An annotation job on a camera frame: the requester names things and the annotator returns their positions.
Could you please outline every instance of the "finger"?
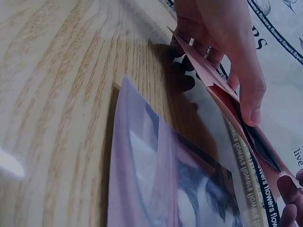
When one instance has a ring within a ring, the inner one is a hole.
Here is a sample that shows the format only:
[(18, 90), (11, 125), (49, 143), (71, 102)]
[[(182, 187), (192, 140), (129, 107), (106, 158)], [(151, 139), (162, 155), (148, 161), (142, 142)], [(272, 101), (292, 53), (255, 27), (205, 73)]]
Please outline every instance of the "finger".
[(231, 69), (230, 75), (227, 80), (227, 84), (235, 91), (239, 86), (238, 75)]
[(240, 83), (241, 115), (246, 124), (254, 127), (260, 124), (260, 108), (266, 83), (257, 56), (239, 59), (232, 63)]
[(209, 48), (208, 45), (203, 45), (202, 43), (199, 43), (197, 40), (194, 40), (193, 42), (193, 47), (195, 48), (195, 50), (202, 55), (203, 57), (205, 57), (207, 50)]
[(286, 205), (282, 212), (279, 227), (295, 227), (296, 215), (297, 207), (293, 204)]
[(303, 186), (303, 170), (298, 171), (295, 177), (300, 182), (300, 185)]
[(192, 71), (194, 70), (193, 65), (190, 63), (188, 57), (185, 55), (182, 61), (182, 65), (185, 68), (186, 71)]
[(303, 227), (303, 195), (300, 190), (287, 175), (278, 179), (277, 186), (285, 204), (294, 204), (297, 207), (296, 221), (300, 227)]
[(209, 53), (207, 54), (206, 58), (208, 59), (208, 61), (211, 63), (211, 65), (217, 69), (217, 67), (219, 66), (220, 62), (222, 61), (224, 54), (218, 50), (216, 50), (215, 48), (211, 48)]
[(182, 64), (174, 61), (171, 67), (172, 73), (176, 77), (178, 89), (181, 92), (188, 91), (195, 86), (195, 79), (189, 75), (185, 75), (185, 69)]

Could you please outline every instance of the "fingernail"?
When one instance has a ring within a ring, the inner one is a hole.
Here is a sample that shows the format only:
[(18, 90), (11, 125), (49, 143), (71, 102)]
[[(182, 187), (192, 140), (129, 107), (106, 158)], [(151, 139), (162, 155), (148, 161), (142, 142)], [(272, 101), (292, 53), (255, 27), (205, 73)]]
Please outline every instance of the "fingernail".
[(299, 170), (295, 177), (297, 180), (303, 180), (303, 170)]
[(260, 109), (256, 109), (253, 112), (251, 112), (250, 121), (254, 125), (259, 125), (261, 123), (261, 112), (260, 112)]

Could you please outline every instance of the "photograph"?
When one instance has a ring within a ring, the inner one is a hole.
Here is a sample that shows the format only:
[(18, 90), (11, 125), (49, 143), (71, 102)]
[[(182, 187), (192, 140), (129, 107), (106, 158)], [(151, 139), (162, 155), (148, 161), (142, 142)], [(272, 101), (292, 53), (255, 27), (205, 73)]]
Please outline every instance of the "photograph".
[(170, 128), (126, 77), (109, 179), (108, 226), (117, 225), (242, 226), (230, 171)]

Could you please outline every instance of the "wood grain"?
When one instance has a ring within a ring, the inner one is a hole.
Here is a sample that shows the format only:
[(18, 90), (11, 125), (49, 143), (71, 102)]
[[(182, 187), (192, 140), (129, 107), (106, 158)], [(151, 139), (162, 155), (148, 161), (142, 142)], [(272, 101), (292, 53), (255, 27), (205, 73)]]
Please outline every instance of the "wood grain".
[(105, 226), (107, 119), (125, 74), (166, 122), (215, 152), (175, 90), (160, 44), (176, 21), (159, 1), (4, 0), (0, 12), (0, 149), (25, 170), (0, 169), (1, 227)]

